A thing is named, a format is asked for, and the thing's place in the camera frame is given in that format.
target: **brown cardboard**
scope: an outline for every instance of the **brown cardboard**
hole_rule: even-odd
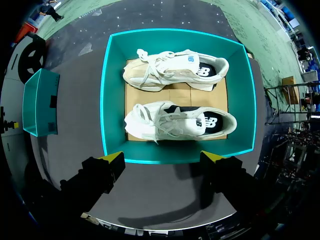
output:
[[[282,85],[293,85],[296,84],[296,80],[293,76],[289,76],[282,79]],[[299,104],[300,96],[297,86],[282,88],[283,95],[287,104]]]
[[[129,84],[125,84],[124,93],[124,111],[127,115],[136,104],[149,104],[158,101],[172,101],[181,107],[213,107],[228,111],[226,79],[223,78],[212,91],[201,91],[186,83],[175,83],[165,86],[161,91],[143,91]],[[227,136],[218,137],[217,139],[226,139]],[[127,140],[142,141],[144,139],[136,138],[127,133]]]

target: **white shoelace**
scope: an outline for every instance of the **white shoelace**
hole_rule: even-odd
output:
[[[159,107],[157,113],[155,114],[154,120],[150,119],[147,113],[147,110],[145,109],[144,106],[141,104],[136,104],[133,107],[133,114],[135,117],[143,124],[147,124],[150,126],[155,126],[156,131],[154,132],[153,140],[158,144],[157,142],[157,133],[159,130],[162,130],[164,133],[170,135],[171,137],[178,138],[179,136],[173,135],[170,133],[171,130],[176,129],[176,130],[181,130],[181,134],[183,134],[183,130],[178,127],[178,121],[176,119],[171,119],[171,116],[181,116],[181,112],[173,112],[173,113],[166,113],[160,115],[159,112],[162,108],[162,106],[165,104],[165,102]],[[165,122],[172,122],[172,126],[169,128],[164,128],[161,126],[161,124]]]
[[[172,51],[164,51],[164,52],[161,52],[157,55],[157,57],[155,59],[151,59],[149,56],[148,56],[148,52],[142,50],[142,49],[138,49],[136,51],[136,53],[138,54],[140,60],[142,62],[147,62],[148,63],[148,68],[146,69],[145,71],[145,74],[144,74],[144,77],[143,77],[143,80],[141,82],[141,84],[139,86],[142,86],[149,74],[155,76],[159,81],[160,83],[162,84],[162,81],[160,79],[160,74],[161,75],[164,75],[164,76],[167,76],[167,77],[170,77],[170,76],[173,76],[174,73],[165,73],[164,71],[167,70],[167,69],[163,69],[163,70],[160,70],[158,67],[159,67],[159,64],[162,62],[162,61],[165,61],[165,60],[168,60],[168,59],[172,59],[175,57],[175,53],[172,52]]]

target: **blue logo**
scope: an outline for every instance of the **blue logo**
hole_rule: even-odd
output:
[[[188,61],[189,61],[189,62],[194,62],[194,61],[195,61],[194,56],[188,56]]]

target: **green floor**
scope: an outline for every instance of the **green floor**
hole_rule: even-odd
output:
[[[57,10],[64,19],[56,23],[48,19],[38,30],[38,35],[45,40],[56,31],[83,14],[120,0],[65,0]],[[265,87],[281,84],[281,79],[294,76],[297,83],[302,83],[296,56],[289,42],[284,42],[268,20],[249,0],[203,0],[222,9],[236,37],[254,54],[259,62]],[[272,106],[276,100],[271,97]],[[282,97],[280,109],[285,110],[287,103]]]

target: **new balance logo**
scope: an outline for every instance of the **new balance logo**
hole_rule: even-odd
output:
[[[202,127],[202,123],[201,123],[201,119],[200,119],[200,118],[197,118],[197,119],[195,120],[195,123],[196,123],[196,125],[197,125],[198,127]]]
[[[202,68],[198,68],[198,72],[196,73],[198,76],[201,76],[201,77],[206,77],[209,75],[209,72],[210,72],[210,68],[208,67],[202,67]]]
[[[205,117],[205,127],[206,128],[214,128],[216,126],[216,122],[218,122],[218,119],[215,117]]]
[[[195,61],[195,57],[194,56],[188,56],[188,61],[189,62],[194,62]]]

